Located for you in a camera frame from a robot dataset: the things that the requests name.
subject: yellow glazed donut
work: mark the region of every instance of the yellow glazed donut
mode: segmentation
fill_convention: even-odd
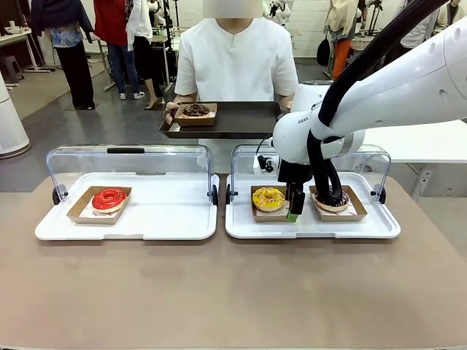
[[[285,204],[285,196],[276,188],[263,187],[253,193],[253,204],[261,211],[278,211]]]

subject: white air purifier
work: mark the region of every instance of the white air purifier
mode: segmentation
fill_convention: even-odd
[[[0,73],[0,159],[20,155],[30,148],[28,136]]]

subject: stool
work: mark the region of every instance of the stool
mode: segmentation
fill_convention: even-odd
[[[7,68],[11,83],[16,84],[17,82],[20,81],[20,79],[24,79],[23,72],[21,71],[21,68],[18,65],[18,62],[16,61],[15,56],[0,57],[0,64],[2,64],[3,66]]]

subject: red glazed donut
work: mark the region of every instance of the red glazed donut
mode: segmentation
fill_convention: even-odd
[[[122,207],[125,199],[126,193],[122,190],[108,188],[94,196],[93,208],[99,213],[113,213]]]

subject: white plastic tray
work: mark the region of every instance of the white plastic tray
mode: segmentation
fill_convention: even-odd
[[[368,215],[360,222],[321,222],[310,198],[308,186],[303,214],[297,222],[257,223],[253,219],[250,188],[253,185],[284,185],[276,181],[275,176],[236,175],[235,191],[239,195],[227,205],[225,229],[235,238],[395,238],[401,232],[401,226],[394,219],[386,206],[370,196],[371,187],[361,175],[340,173],[342,184],[352,187],[365,206]]]
[[[212,184],[219,189],[216,175]],[[117,224],[78,225],[67,217],[90,186],[132,187],[130,202]],[[36,227],[38,239],[201,240],[216,228],[217,207],[207,197],[206,174],[89,173],[68,190],[66,201],[54,206]]]

